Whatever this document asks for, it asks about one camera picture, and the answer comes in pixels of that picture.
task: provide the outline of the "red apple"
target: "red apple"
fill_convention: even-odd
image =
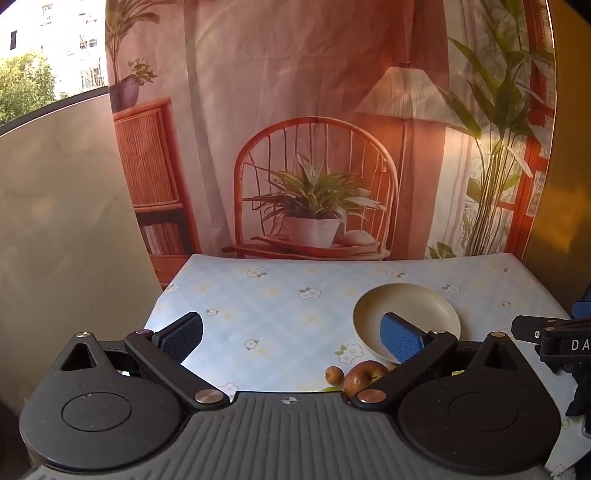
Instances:
[[[388,373],[388,368],[375,360],[366,360],[355,365],[345,377],[343,392],[351,399],[365,387],[374,383]]]

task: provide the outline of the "white wall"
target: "white wall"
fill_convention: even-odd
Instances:
[[[109,96],[0,137],[0,398],[14,411],[76,332],[121,339],[161,293]]]

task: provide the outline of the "lamp shade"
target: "lamp shade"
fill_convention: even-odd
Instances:
[[[420,69],[390,67],[355,112],[415,118],[464,128],[427,73]]]

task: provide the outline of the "floral tablecloth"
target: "floral tablecloth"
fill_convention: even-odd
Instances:
[[[319,391],[324,370],[377,359],[353,328],[353,308],[386,283],[433,289],[456,309],[463,340],[511,332],[516,315],[568,318],[511,254],[445,260],[328,262],[239,260],[193,255],[162,293],[146,324],[154,331],[187,312],[203,318],[203,341],[183,365],[233,396],[237,390]],[[548,461],[561,473],[591,449],[582,419],[564,412],[576,383],[554,375],[532,345],[516,341],[554,398],[563,429]]]

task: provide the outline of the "backdrop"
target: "backdrop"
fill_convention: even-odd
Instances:
[[[545,0],[108,0],[163,287],[195,252],[521,258],[556,104]]]

